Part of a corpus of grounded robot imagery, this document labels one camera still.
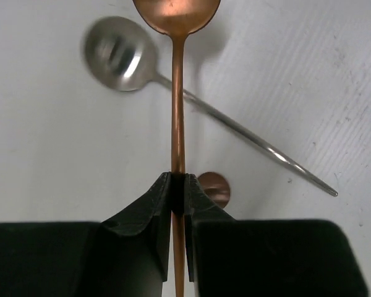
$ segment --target black object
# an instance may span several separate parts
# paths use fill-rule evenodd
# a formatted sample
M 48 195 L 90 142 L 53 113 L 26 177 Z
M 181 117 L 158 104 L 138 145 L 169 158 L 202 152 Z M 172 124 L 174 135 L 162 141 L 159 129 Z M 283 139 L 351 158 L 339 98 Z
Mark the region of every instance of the black object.
M 336 225 L 237 221 L 194 175 L 170 173 L 103 223 L 0 223 L 0 296 L 161 296 L 171 210 L 200 297 L 368 296 Z

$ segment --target copper spoon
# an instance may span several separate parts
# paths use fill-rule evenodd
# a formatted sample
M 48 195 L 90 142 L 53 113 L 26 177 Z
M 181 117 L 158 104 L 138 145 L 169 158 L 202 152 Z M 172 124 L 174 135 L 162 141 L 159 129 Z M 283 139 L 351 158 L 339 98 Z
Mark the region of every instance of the copper spoon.
M 220 0 L 134 0 L 144 21 L 168 35 L 172 55 L 172 173 L 184 174 L 183 55 L 188 35 L 200 30 L 217 11 Z M 184 295 L 184 217 L 172 215 L 176 296 Z

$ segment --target copper disc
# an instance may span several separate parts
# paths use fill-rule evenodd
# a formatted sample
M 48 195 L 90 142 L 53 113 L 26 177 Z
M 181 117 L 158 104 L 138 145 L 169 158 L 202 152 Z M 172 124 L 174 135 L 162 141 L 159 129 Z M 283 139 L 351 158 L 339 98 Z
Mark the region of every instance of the copper disc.
M 198 177 L 203 191 L 222 209 L 227 206 L 231 197 L 231 189 L 224 176 L 215 172 L 206 172 Z

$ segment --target white surface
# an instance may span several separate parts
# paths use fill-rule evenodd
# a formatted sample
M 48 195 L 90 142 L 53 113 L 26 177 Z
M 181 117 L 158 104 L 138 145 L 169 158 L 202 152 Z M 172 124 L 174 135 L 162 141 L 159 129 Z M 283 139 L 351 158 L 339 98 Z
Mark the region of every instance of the white surface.
M 0 0 L 0 221 L 104 220 L 169 170 L 170 94 L 154 84 L 114 93 L 83 65 L 83 34 L 107 15 L 147 28 L 170 75 L 169 40 L 131 0 Z M 190 91 L 339 197 L 190 106 L 187 171 L 224 174 L 236 218 L 336 222 L 371 291 L 371 0 L 224 0 L 186 47 Z M 172 273 L 163 296 L 174 296 Z

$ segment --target spoon neck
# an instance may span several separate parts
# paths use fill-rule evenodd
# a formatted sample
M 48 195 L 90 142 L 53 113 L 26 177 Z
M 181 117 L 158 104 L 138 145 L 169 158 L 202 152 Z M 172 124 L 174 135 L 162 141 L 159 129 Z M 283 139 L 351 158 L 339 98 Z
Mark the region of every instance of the spoon neck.
M 185 173 L 183 56 L 186 38 L 175 37 L 172 55 L 172 172 Z

